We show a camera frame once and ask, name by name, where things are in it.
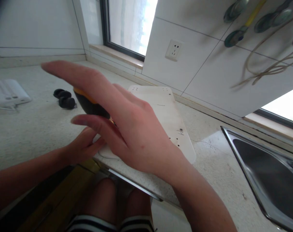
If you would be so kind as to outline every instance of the hand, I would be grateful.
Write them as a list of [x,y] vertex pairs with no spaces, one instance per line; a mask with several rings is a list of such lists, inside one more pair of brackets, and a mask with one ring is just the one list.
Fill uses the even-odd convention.
[[66,61],[41,66],[46,72],[86,92],[109,112],[117,127],[108,119],[95,115],[78,115],[71,122],[97,131],[111,151],[127,165],[168,182],[173,170],[181,163],[188,163],[180,149],[170,141],[147,102],[121,86],[111,84],[95,69]]
[[75,140],[63,148],[61,160],[74,165],[92,158],[106,144],[102,137],[93,143],[96,134],[92,128],[84,128]]

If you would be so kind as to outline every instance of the electrical outlet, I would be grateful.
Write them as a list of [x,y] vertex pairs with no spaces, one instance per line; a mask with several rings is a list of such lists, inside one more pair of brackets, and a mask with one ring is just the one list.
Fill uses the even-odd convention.
[[165,57],[172,61],[178,61],[178,58],[180,57],[182,44],[183,42],[177,40],[170,40]]

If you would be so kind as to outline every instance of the power strip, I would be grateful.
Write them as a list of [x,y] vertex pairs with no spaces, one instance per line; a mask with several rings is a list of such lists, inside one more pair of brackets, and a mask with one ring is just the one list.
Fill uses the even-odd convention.
[[16,80],[0,80],[0,106],[12,107],[30,101],[30,96]]

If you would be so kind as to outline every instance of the speckled countertop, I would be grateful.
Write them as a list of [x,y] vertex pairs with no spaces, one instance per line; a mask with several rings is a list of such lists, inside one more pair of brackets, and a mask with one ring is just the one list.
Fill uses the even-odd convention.
[[[100,70],[110,82],[126,89],[136,84],[90,62],[78,63]],[[75,115],[84,113],[79,103],[77,109],[65,110],[53,96],[58,88],[73,93],[72,86],[65,81],[45,73],[39,66],[0,69],[0,79],[9,78],[16,79],[33,100],[19,105],[18,112],[0,110],[0,170],[65,146],[83,129],[70,123]],[[238,231],[279,231],[261,212],[220,126],[287,152],[193,108],[177,105],[197,154],[194,167],[223,200]],[[156,176],[136,171],[120,160],[99,155],[95,158],[162,199],[179,205],[171,186]]]

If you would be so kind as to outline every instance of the window sill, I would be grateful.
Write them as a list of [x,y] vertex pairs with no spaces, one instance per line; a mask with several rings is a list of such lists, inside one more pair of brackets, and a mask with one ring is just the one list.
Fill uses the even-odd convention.
[[118,52],[112,48],[106,47],[104,45],[94,45],[94,44],[89,44],[89,47],[92,49],[95,49],[99,52],[105,53],[113,58],[116,58],[120,61],[123,61],[127,64],[130,64],[132,66],[135,66],[138,69],[142,69],[143,68],[143,62],[140,60],[137,60],[131,56],[125,55],[121,52]]
[[289,127],[274,122],[270,119],[264,118],[255,113],[251,113],[245,116],[243,119],[258,125],[262,129],[269,130],[275,134],[278,134],[293,141],[293,129]]

